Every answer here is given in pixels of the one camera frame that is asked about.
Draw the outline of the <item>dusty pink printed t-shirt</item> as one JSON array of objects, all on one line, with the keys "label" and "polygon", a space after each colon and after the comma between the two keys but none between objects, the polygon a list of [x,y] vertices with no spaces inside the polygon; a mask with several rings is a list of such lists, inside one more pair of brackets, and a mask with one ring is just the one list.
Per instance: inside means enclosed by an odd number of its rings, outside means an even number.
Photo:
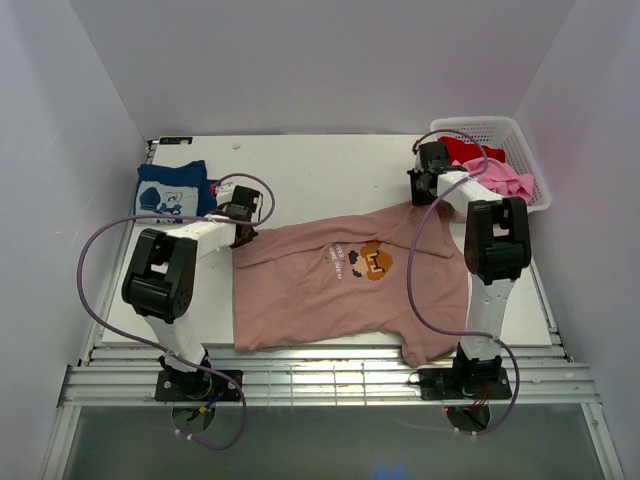
[{"label": "dusty pink printed t-shirt", "polygon": [[466,327],[468,273],[449,216],[401,203],[259,232],[233,253],[239,352],[384,333],[417,367]]}]

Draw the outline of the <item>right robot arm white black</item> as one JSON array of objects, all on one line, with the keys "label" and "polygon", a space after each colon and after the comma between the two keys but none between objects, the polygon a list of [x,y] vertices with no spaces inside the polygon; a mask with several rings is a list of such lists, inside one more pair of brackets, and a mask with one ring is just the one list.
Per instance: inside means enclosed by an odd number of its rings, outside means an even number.
[{"label": "right robot arm white black", "polygon": [[509,296],[531,262],[528,207],[524,199],[503,197],[452,165],[441,141],[417,141],[409,170],[412,203],[433,212],[447,202],[466,220],[464,261],[471,275],[464,331],[449,368],[419,372],[424,399],[509,399],[512,390],[502,366],[501,331]]}]

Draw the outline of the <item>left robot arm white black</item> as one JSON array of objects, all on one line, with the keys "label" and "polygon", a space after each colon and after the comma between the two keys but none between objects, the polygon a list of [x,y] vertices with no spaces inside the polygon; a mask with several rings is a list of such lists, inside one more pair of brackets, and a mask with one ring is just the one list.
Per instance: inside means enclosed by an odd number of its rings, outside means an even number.
[{"label": "left robot arm white black", "polygon": [[166,232],[146,228],[126,271],[123,301],[151,327],[166,351],[159,362],[167,381],[190,399],[212,387],[208,352],[187,315],[199,259],[223,248],[237,248],[256,236],[251,225],[261,194],[227,183],[217,189],[217,208],[203,221]]}]

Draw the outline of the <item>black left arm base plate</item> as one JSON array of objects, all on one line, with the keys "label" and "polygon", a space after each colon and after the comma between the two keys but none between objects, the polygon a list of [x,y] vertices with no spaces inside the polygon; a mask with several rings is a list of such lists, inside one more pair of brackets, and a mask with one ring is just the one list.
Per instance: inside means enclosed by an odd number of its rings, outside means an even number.
[{"label": "black left arm base plate", "polygon": [[229,380],[201,371],[162,370],[157,377],[154,400],[157,402],[208,402],[240,400],[236,386]]}]

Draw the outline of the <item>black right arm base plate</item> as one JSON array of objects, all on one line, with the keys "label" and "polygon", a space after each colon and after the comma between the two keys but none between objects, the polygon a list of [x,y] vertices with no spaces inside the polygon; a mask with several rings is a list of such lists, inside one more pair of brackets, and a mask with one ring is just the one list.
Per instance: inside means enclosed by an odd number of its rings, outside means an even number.
[{"label": "black right arm base plate", "polygon": [[418,386],[422,400],[472,400],[477,397],[488,400],[508,400],[512,389],[505,368],[495,378],[459,380],[452,368],[419,369]]}]

